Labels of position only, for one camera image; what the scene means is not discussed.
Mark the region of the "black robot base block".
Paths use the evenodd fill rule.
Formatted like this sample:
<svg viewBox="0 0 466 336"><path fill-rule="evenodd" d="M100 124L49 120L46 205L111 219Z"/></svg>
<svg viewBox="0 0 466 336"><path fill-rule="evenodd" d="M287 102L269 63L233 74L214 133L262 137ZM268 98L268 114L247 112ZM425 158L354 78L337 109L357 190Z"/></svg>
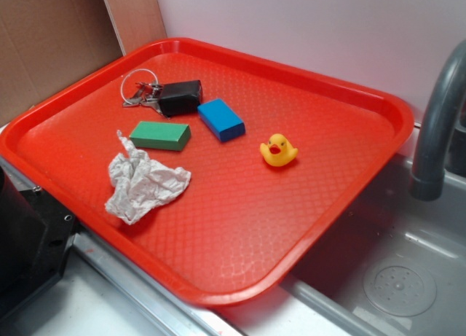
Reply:
<svg viewBox="0 0 466 336"><path fill-rule="evenodd" d="M64 274L76 217L47 191L18 190L1 171L1 320Z"/></svg>

